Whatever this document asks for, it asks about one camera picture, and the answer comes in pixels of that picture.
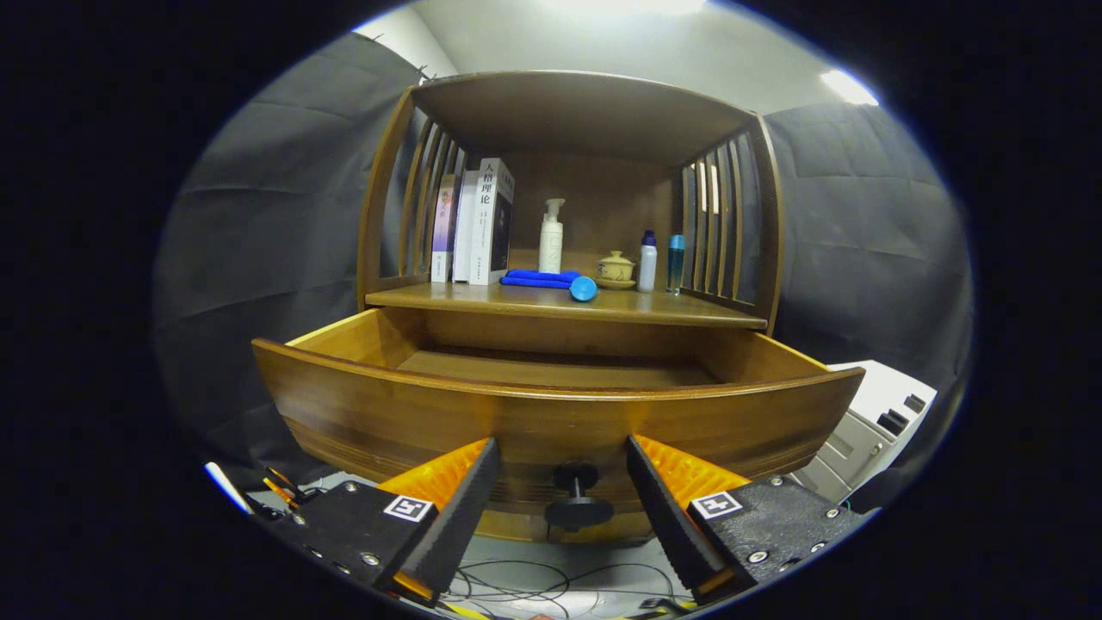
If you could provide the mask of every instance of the blue cloth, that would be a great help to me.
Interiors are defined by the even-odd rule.
[[[501,278],[501,283],[517,286],[569,289],[571,282],[573,282],[579,275],[581,275],[581,273],[577,271],[541,273],[539,271],[530,271],[527,269],[510,269],[509,272]]]

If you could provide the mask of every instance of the ceramic cup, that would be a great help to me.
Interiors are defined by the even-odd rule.
[[[631,279],[635,262],[620,255],[619,249],[614,249],[611,255],[597,260],[597,278],[602,280],[627,281]]]

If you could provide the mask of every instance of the book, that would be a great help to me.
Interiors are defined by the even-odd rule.
[[[474,222],[475,202],[478,199],[477,170],[463,173],[460,186],[460,208],[455,214],[455,243],[452,257],[452,280],[465,282],[471,273],[471,225]]]
[[[444,174],[436,194],[436,218],[432,225],[432,262],[429,275],[434,282],[446,282],[455,249],[455,206],[460,176]]]
[[[516,182],[500,157],[486,157],[478,170],[478,199],[471,228],[472,284],[497,282],[509,267],[509,225]]]

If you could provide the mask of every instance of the drawer knob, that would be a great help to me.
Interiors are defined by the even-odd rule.
[[[613,504],[601,498],[586,498],[585,490],[597,483],[597,468],[590,464],[569,463],[554,470],[554,486],[570,493],[543,511],[543,519],[566,532],[599,525],[613,518]]]

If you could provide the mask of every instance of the small white bottle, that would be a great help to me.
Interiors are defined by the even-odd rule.
[[[658,265],[658,248],[655,247],[655,231],[647,230],[642,235],[642,247],[639,248],[639,283],[640,292],[655,290],[655,267]]]
[[[562,221],[559,221],[559,207],[565,198],[547,200],[548,210],[543,214],[543,225],[540,226],[540,263],[542,273],[558,273],[562,269]]]

